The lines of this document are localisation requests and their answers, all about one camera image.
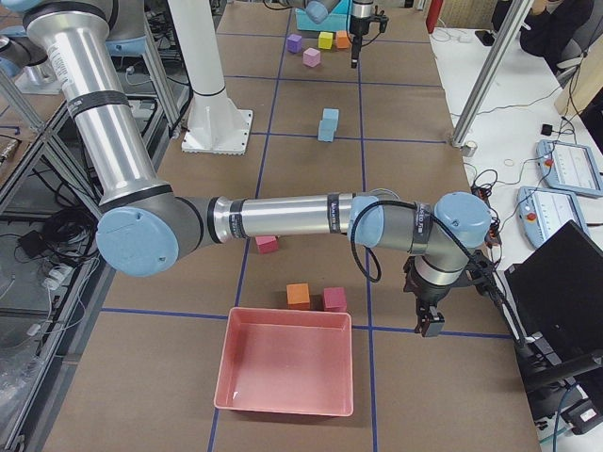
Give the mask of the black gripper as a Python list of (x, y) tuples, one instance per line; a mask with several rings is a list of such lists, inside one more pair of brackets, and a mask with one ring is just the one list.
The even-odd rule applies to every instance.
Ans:
[(494, 263), (481, 251), (473, 254), (473, 262), (467, 262), (464, 269), (443, 272), (436, 269), (423, 256), (411, 256), (403, 266), (405, 275), (403, 291), (416, 298), (417, 323), (414, 332), (422, 337), (440, 334), (445, 318), (436, 306), (452, 288), (473, 286), (483, 297), (490, 297), (493, 289), (487, 281), (494, 270)]

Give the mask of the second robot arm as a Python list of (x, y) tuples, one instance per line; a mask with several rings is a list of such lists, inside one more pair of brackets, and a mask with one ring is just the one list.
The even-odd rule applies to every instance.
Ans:
[[(314, 24), (322, 24), (341, 1), (275, 1), (284, 8), (297, 8)], [(364, 36), (370, 24), (377, 23), (385, 32), (388, 18), (383, 11), (373, 8), (374, 1), (349, 1), (346, 10), (349, 24), (345, 25), (346, 41), (351, 43), (351, 66), (355, 69), (360, 59)], [(329, 233), (343, 234), (350, 241), (352, 257), (363, 275), (372, 283), (382, 276), (381, 267), (373, 253), (374, 248), (403, 250), (412, 257), (403, 267), (404, 292), (416, 296), (415, 333), (423, 337), (437, 336), (445, 324), (438, 312), (438, 302), (465, 274), (468, 266), (481, 269), (476, 263), (476, 249), (481, 246), (491, 225), (491, 214), (486, 204), (466, 192), (448, 193), (434, 207), (421, 202), (403, 202), (391, 193), (372, 190), (352, 194), (343, 201), (343, 194), (324, 195), (324, 221)], [(290, 218), (293, 226), (300, 226), (301, 234), (310, 234), (309, 226), (302, 226), (302, 217), (310, 218), (310, 206), (297, 207), (310, 198), (288, 198), (284, 207), (277, 207), (277, 219)], [(377, 274), (371, 276), (359, 260), (357, 245), (363, 245), (374, 259)]]

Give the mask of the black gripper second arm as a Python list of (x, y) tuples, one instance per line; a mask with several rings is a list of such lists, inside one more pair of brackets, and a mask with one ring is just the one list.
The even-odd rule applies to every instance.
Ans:
[(376, 23), (379, 25), (379, 32), (386, 31), (389, 18), (383, 14), (371, 14), (366, 18), (356, 16), (350, 17), (349, 33), (352, 36), (350, 66), (356, 69), (359, 63), (360, 53), (362, 50), (362, 37), (368, 34), (370, 25)]

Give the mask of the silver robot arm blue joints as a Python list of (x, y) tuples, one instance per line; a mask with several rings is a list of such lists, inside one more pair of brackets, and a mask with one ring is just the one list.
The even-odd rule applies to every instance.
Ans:
[(414, 255), (428, 283), (454, 283), (491, 224), (486, 204), (466, 192), (435, 205), (378, 191), (234, 200), (175, 195), (160, 179), (111, 61), (107, 41), (131, 31), (131, 1), (8, 1), (24, 32), (49, 58), (103, 189), (96, 244), (131, 276), (170, 268), (199, 248), (264, 235), (343, 234), (352, 245)]

